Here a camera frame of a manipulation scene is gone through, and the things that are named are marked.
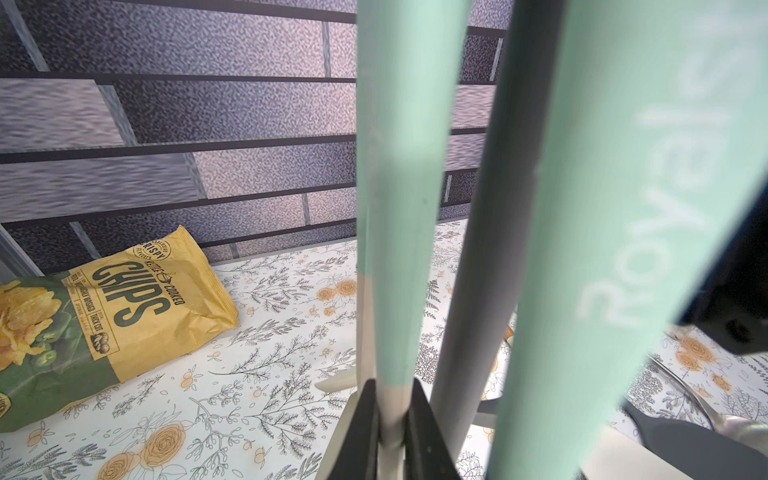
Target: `kitchen utensil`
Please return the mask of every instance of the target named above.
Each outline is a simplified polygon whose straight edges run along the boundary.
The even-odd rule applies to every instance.
[[[768,479],[768,458],[751,447],[695,423],[650,417],[628,400],[623,408],[646,448],[694,480]]]
[[[505,48],[517,41],[521,13],[554,4],[516,0]],[[700,52],[730,48],[729,35],[768,51],[754,26],[765,2],[565,4],[515,348],[488,463],[494,479],[573,474],[643,355],[679,317],[765,184],[768,71],[757,60],[734,61],[723,66],[728,81],[690,84],[702,78],[694,67]],[[750,79],[738,94],[737,79]],[[725,97],[712,120],[702,109]],[[678,149],[688,144],[707,161],[680,167]],[[517,159],[515,152],[510,161]],[[377,290],[375,320],[387,323],[382,303],[389,306]]]
[[[365,157],[361,163],[367,170],[357,181],[366,182],[368,196],[361,258],[373,292],[371,298],[362,297],[364,302],[375,299],[382,480],[395,478],[402,469],[435,218],[471,9],[469,0],[357,2],[356,151]],[[367,279],[362,287],[368,287]],[[366,316],[362,320],[365,326]],[[364,337],[369,338],[361,333],[361,345]]]
[[[688,384],[686,384],[679,376],[675,375],[675,373],[667,368],[666,365],[653,356],[649,357],[653,360],[656,366],[666,373],[667,376],[672,378],[672,380],[674,380],[685,393],[693,399],[707,418],[709,418],[710,423],[712,424],[712,430],[729,439],[748,445],[758,452],[761,452],[763,455],[768,456],[768,425],[745,419],[744,417],[722,415],[716,412],[715,409],[713,409],[710,404],[696,392],[696,390],[690,388]]]

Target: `metal spoon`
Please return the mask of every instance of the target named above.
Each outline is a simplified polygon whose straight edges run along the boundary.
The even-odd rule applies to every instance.
[[[666,365],[653,356],[649,355],[649,357],[694,400],[710,420],[712,430],[729,439],[752,447],[768,457],[768,425],[735,415],[721,415],[696,390],[690,388],[687,383],[675,375]]]

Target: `floral pattern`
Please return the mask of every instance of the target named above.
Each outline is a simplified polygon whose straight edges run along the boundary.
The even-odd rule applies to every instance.
[[[466,222],[435,232],[416,375],[429,394]],[[314,383],[355,363],[356,242],[214,267],[240,325],[198,351],[43,422],[0,436],[3,480],[313,478],[352,391]],[[502,394],[513,316],[482,398]],[[735,357],[696,329],[665,336],[654,355],[718,411],[768,421],[768,354]],[[648,415],[707,425],[652,364],[627,397]],[[617,409],[608,423],[637,440]],[[485,477],[493,430],[472,426],[456,467]]]

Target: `kettle cooked chips bag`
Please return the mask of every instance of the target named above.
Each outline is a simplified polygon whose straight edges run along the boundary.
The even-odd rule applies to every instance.
[[[237,310],[192,236],[0,286],[0,432],[192,352]]]

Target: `potato chip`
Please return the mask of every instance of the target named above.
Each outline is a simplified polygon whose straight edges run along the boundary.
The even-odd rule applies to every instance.
[[[45,291],[33,296],[24,303],[11,308],[8,327],[11,330],[26,329],[30,325],[50,318],[61,306],[61,300],[55,299],[53,292]]]
[[[21,366],[22,363],[24,363],[24,357],[26,356],[27,356],[26,352],[11,352],[10,354],[11,361],[18,366]]]
[[[15,352],[20,352],[20,353],[28,353],[30,355],[38,355],[39,353],[43,353],[45,351],[45,349],[40,350],[39,347],[34,347],[33,348],[28,343],[24,343],[24,340],[22,340],[21,342],[17,342],[16,343],[16,350],[14,350],[14,351]]]
[[[0,347],[0,370],[7,369],[12,363],[11,349],[8,347]]]
[[[35,343],[35,339],[38,338],[38,335],[40,333],[47,329],[49,326],[53,324],[53,319],[45,319],[42,322],[38,323],[37,325],[30,325],[27,327],[27,329],[24,331],[24,343],[27,345],[31,345],[32,343]]]
[[[18,280],[14,280],[14,281],[12,281],[12,282],[10,282],[10,283],[7,283],[7,284],[5,284],[5,285],[1,285],[1,286],[0,286],[0,293],[3,293],[3,292],[7,292],[7,291],[9,291],[11,288],[13,288],[14,286],[17,286],[17,285],[18,285],[18,284],[20,284],[20,283],[21,283],[21,282],[19,282]]]
[[[14,288],[8,292],[0,293],[0,304],[4,303],[8,307],[21,305],[33,296],[45,292],[47,292],[47,290],[41,286],[20,286],[19,288]]]
[[[11,350],[18,350],[18,342],[16,341],[16,333],[9,329],[7,325],[0,326],[0,336],[5,337],[8,341],[8,346]]]
[[[26,332],[26,330],[11,330],[11,332],[13,332],[13,340],[16,341],[16,348],[15,349],[16,350],[20,350],[21,349],[21,345],[23,343],[26,343],[24,341],[24,332]]]

